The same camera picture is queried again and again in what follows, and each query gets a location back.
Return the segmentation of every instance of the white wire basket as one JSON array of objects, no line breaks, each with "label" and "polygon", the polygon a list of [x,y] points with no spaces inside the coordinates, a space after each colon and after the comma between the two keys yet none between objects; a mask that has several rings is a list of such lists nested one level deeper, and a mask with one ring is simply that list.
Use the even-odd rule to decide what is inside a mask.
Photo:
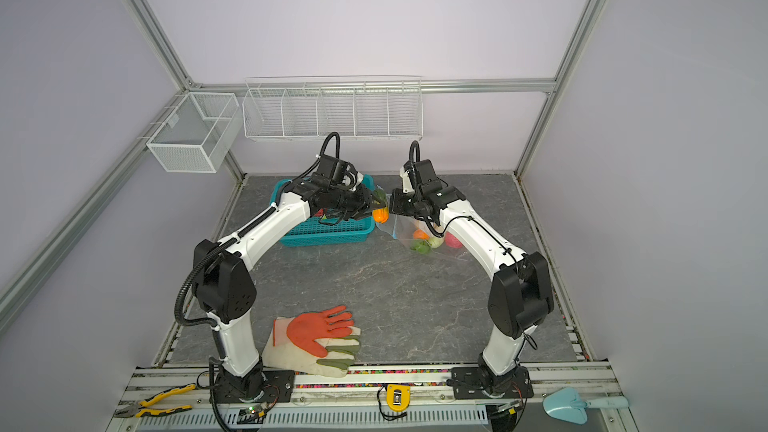
[{"label": "white wire basket", "polygon": [[188,92],[147,147],[168,172],[215,173],[243,123],[233,93]]},{"label": "white wire basket", "polygon": [[351,139],[420,139],[424,131],[418,78],[368,82],[247,80],[245,136],[256,141],[318,139],[338,132]]}]

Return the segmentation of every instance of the white wall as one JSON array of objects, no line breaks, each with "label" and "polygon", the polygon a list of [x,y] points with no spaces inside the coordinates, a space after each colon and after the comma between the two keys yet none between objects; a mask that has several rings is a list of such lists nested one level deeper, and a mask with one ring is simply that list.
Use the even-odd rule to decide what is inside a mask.
[{"label": "white wall", "polygon": [[766,0],[610,0],[524,176],[640,430],[764,430]]},{"label": "white wall", "polygon": [[0,0],[0,288],[174,94],[120,0]]},{"label": "white wall", "polygon": [[148,0],[197,82],[552,77],[586,0]]},{"label": "white wall", "polygon": [[226,171],[144,161],[0,339],[4,430],[107,427],[133,370],[152,365],[232,186]]},{"label": "white wall", "polygon": [[[513,170],[542,110],[542,92],[425,94],[422,158],[438,172]],[[322,141],[234,144],[248,173],[298,173],[311,165]],[[342,138],[341,156],[360,172],[397,172],[408,160],[409,140]]]}]

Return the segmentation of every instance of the yellow tape measure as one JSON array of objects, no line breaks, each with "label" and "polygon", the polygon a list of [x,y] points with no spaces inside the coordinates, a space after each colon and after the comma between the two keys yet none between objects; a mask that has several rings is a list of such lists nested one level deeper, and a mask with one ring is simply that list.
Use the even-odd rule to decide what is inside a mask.
[{"label": "yellow tape measure", "polygon": [[411,386],[389,384],[386,386],[386,403],[395,412],[403,412],[411,402]]}]

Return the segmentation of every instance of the orange glove palm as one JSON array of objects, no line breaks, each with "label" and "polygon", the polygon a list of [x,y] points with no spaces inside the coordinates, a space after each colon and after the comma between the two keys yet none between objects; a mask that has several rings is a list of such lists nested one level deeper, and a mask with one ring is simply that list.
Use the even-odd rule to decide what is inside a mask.
[{"label": "orange glove palm", "polygon": [[295,346],[314,355],[325,357],[328,350],[315,342],[319,338],[342,338],[351,335],[350,326],[355,322],[345,305],[324,312],[306,312],[288,324],[287,335]]}]

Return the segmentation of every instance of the gray marble tabletop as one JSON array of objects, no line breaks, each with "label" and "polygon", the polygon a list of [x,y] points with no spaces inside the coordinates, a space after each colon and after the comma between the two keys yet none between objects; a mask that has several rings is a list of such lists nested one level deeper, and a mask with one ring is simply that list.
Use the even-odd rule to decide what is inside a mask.
[{"label": "gray marble tabletop", "polygon": [[[226,234],[269,205],[282,177],[249,177],[227,224]],[[537,249],[514,179],[508,175],[444,176],[466,194],[475,210],[513,244]],[[387,191],[397,176],[374,177]],[[256,302],[251,312],[261,351],[275,317],[294,317],[345,304],[362,330],[361,363],[475,362],[488,342],[492,322],[486,310],[490,281],[472,258],[449,261],[408,250],[376,229],[365,242],[309,247],[277,243],[251,273]],[[193,304],[191,317],[202,311]],[[562,313],[555,309],[534,333],[521,360],[575,361]],[[184,328],[170,358],[206,362],[216,349],[206,326]]]}]

